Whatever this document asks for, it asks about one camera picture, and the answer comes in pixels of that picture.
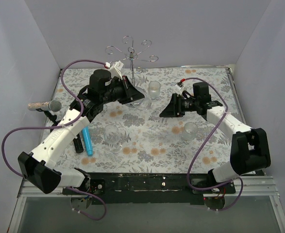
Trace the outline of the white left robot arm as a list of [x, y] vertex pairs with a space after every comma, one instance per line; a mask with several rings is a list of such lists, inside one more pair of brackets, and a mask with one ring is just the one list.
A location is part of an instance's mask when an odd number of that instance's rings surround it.
[[30, 153], [22, 152], [18, 163], [23, 177], [48, 194], [57, 187], [73, 187], [79, 194], [90, 189], [90, 175], [79, 169], [55, 170], [57, 160], [73, 139], [103, 110], [103, 106], [118, 101], [127, 104], [144, 98], [127, 76], [112, 76], [111, 72], [97, 69], [83, 87], [61, 123], [65, 127], [54, 129]]

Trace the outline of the clear wine glass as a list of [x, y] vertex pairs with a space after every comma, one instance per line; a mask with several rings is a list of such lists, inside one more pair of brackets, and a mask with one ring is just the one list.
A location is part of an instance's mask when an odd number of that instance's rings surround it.
[[112, 153], [119, 153], [122, 150], [120, 142], [121, 135], [119, 129], [114, 124], [108, 124], [104, 128], [104, 140], [108, 144]]
[[150, 109], [151, 104], [152, 104], [152, 100], [151, 100], [150, 96], [141, 88], [137, 88], [137, 90], [144, 95], [144, 98], [132, 102], [132, 105], [140, 111]]

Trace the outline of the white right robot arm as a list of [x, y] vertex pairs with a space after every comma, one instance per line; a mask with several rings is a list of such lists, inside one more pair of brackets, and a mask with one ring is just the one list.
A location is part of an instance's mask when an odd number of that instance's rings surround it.
[[212, 100], [212, 86], [201, 79], [193, 84], [193, 94], [181, 90], [172, 94], [160, 117], [183, 117], [186, 112], [196, 112], [214, 129], [221, 130], [231, 141], [230, 159], [225, 164], [208, 171], [204, 181], [193, 185], [187, 174], [188, 185], [197, 191], [217, 193], [224, 185], [240, 175], [261, 170], [271, 165], [267, 133], [262, 128], [252, 128], [228, 112], [225, 101]]

